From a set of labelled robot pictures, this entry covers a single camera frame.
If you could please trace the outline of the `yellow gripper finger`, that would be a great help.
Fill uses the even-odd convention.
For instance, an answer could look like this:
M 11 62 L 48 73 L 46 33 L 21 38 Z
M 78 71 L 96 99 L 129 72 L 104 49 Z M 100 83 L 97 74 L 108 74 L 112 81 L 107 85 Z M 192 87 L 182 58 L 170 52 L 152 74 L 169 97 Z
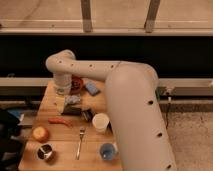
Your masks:
M 59 113 L 62 113 L 64 111 L 64 108 L 66 106 L 65 100 L 66 98 L 64 96 L 57 95 L 55 97 L 56 108 Z

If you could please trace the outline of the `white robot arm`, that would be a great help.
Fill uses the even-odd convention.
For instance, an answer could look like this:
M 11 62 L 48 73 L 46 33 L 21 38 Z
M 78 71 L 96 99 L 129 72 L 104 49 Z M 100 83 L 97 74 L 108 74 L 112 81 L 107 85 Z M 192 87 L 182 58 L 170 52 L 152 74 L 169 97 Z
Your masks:
M 49 56 L 46 67 L 60 95 L 70 92 L 72 75 L 105 83 L 107 114 L 123 171 L 177 171 L 153 67 L 128 61 L 78 61 L 70 50 Z

